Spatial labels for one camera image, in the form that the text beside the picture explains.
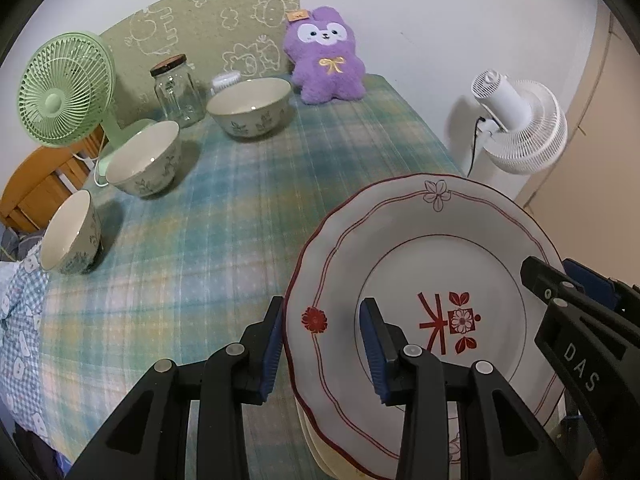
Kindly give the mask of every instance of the silver screw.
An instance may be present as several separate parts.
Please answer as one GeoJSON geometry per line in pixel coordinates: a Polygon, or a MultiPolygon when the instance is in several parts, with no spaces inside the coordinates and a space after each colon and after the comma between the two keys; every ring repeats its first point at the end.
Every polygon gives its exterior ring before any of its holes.
{"type": "Polygon", "coordinates": [[[476,363],[476,370],[481,374],[489,375],[494,371],[494,366],[489,361],[478,361],[476,363]]]}
{"type": "Polygon", "coordinates": [[[244,352],[244,345],[242,343],[231,343],[225,348],[226,353],[229,355],[240,355],[244,352]]]}
{"type": "Polygon", "coordinates": [[[160,359],[159,361],[156,361],[156,364],[154,364],[154,370],[161,374],[168,372],[171,370],[171,361],[169,361],[169,359],[160,359]]]}
{"type": "Polygon", "coordinates": [[[422,355],[422,348],[418,345],[406,345],[402,351],[404,352],[404,355],[408,357],[418,357],[419,355],[422,355]]]}

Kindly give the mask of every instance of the white bottle cap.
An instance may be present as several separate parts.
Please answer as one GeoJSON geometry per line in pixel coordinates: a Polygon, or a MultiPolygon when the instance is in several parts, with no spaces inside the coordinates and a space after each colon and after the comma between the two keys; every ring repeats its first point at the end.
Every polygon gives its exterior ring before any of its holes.
{"type": "Polygon", "coordinates": [[[211,80],[211,92],[217,94],[221,90],[228,88],[240,82],[240,73],[238,70],[232,70],[231,72],[223,72],[218,74],[211,80]]]}

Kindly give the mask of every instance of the green fan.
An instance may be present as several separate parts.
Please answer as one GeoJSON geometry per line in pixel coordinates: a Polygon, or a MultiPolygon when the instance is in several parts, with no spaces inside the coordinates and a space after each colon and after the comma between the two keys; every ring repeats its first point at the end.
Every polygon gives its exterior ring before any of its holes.
{"type": "Polygon", "coordinates": [[[107,44],[90,32],[62,34],[31,57],[20,82],[18,114],[27,133],[52,148],[78,142],[101,124],[110,142],[98,164],[104,175],[106,152],[154,122],[120,129],[110,106],[114,86],[115,63],[107,44]]]}

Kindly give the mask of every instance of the chair backrest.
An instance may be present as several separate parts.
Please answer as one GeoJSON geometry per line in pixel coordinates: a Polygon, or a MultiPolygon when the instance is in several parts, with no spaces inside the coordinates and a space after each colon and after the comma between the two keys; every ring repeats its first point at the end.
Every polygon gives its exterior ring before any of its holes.
{"type": "Polygon", "coordinates": [[[103,135],[102,128],[98,126],[86,139],[68,148],[41,146],[31,153],[4,188],[0,199],[2,223],[28,233],[44,229],[62,203],[71,196],[56,170],[80,189],[89,175],[89,168],[74,154],[84,152],[95,158],[103,135]]]}

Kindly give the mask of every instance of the beige board with cartoon drawings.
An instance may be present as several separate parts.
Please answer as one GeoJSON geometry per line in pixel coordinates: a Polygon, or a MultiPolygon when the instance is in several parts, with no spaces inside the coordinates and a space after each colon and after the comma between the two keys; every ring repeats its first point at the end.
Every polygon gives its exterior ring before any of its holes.
{"type": "Polygon", "coordinates": [[[285,13],[300,0],[161,0],[101,36],[116,62],[114,111],[121,126],[159,108],[149,69],[185,53],[207,91],[213,76],[239,70],[244,78],[286,72],[285,13]]]}

